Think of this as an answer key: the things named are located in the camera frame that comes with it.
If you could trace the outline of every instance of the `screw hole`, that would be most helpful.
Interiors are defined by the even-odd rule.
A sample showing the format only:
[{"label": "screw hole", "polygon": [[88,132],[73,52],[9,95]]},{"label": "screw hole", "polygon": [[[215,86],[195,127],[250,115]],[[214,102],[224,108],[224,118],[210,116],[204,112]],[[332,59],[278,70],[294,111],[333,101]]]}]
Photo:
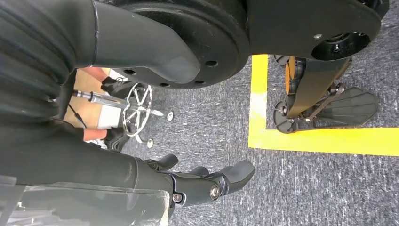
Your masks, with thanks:
[{"label": "screw hole", "polygon": [[205,65],[208,67],[217,67],[218,63],[215,60],[208,60],[205,62]]},{"label": "screw hole", "polygon": [[124,70],[123,72],[125,72],[126,74],[130,74],[130,75],[135,75],[135,74],[136,74],[136,72],[135,72],[135,71],[133,71],[133,70],[129,70],[129,69],[127,69],[127,70]]}]

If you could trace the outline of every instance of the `bolt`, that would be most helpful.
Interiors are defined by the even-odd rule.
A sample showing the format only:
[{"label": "bolt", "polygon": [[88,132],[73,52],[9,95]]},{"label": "bolt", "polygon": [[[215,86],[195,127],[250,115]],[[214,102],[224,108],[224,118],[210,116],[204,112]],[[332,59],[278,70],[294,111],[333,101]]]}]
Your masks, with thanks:
[{"label": "bolt", "polygon": [[211,190],[209,192],[211,199],[215,200],[220,195],[220,188],[218,185],[212,185]]},{"label": "bolt", "polygon": [[321,38],[323,35],[322,34],[316,34],[315,36],[313,36],[314,37],[314,39],[319,39],[319,38]]},{"label": "bolt", "polygon": [[183,196],[181,194],[175,193],[172,195],[172,200],[174,202],[181,202],[183,200]]}]

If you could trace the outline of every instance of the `clear plastic cover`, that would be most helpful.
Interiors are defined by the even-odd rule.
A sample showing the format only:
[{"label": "clear plastic cover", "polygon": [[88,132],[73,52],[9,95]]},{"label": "clear plastic cover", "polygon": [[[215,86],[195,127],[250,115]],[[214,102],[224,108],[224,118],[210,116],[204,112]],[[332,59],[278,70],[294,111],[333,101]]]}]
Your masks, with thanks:
[{"label": "clear plastic cover", "polygon": [[0,226],[165,226],[169,193],[0,178]]}]

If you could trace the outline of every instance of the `leg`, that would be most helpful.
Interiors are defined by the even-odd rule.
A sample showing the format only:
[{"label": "leg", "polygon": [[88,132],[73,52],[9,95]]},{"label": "leg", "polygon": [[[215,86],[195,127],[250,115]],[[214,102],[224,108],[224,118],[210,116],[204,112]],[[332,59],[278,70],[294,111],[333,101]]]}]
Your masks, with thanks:
[{"label": "leg", "polygon": [[108,77],[108,75],[99,67],[85,67],[81,69],[100,81],[102,84],[101,89],[114,97],[126,98],[130,89],[134,85],[130,81],[120,81]]},{"label": "leg", "polygon": [[106,129],[84,129],[83,130],[83,140],[102,140],[107,136]]},{"label": "leg", "polygon": [[101,83],[108,78],[108,75],[100,67],[84,67],[81,70],[90,74]]},{"label": "leg", "polygon": [[123,146],[129,140],[123,128],[111,129],[76,129],[83,137],[84,141],[103,140],[108,149],[118,152],[122,151]]}]

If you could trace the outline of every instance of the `metal rod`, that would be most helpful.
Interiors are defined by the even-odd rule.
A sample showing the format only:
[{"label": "metal rod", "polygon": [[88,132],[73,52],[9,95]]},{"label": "metal rod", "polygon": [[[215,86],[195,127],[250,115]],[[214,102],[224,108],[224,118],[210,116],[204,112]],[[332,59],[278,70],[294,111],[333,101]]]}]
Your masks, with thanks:
[{"label": "metal rod", "polygon": [[113,97],[113,96],[107,96],[103,95],[100,93],[95,93],[95,92],[83,92],[79,90],[74,90],[73,95],[76,97],[81,97],[81,98],[86,98],[88,99],[91,103],[98,103],[102,105],[107,105],[111,107],[117,107],[120,109],[125,109],[128,105],[127,100]]}]

